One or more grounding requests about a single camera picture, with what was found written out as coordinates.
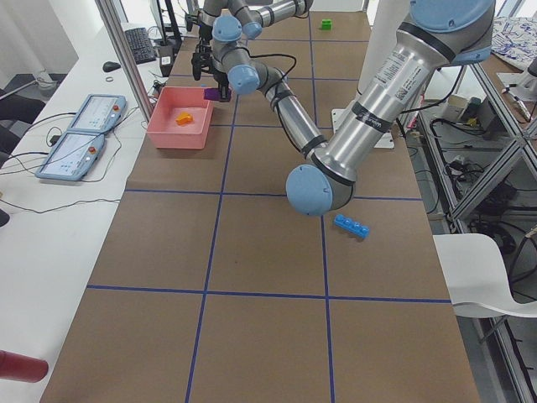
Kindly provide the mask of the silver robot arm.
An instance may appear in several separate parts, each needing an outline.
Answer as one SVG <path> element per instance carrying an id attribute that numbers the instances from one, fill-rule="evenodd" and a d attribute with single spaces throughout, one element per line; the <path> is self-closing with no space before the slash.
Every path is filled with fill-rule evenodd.
<path id="1" fill-rule="evenodd" d="M 196 25 L 206 42 L 232 42 L 242 36 L 256 39 L 263 28 L 306 15 L 312 4 L 313 1 L 289 0 L 252 9 L 247 1 L 204 1 L 201 9 L 185 16 L 185 23 L 188 31 Z"/>
<path id="2" fill-rule="evenodd" d="M 398 26 L 396 43 L 361 94 L 349 103 L 336 133 L 326 139 L 289 88 L 283 73 L 252 60 L 242 37 L 310 10 L 308 1 L 282 1 L 252 10 L 244 1 L 207 1 L 199 17 L 211 30 L 216 68 L 239 95 L 261 92 L 305 163 L 285 189 L 291 206 L 309 216 L 344 207 L 353 197 L 358 166 L 404 111 L 427 77 L 448 65 L 488 58 L 492 1 L 413 1 Z"/>

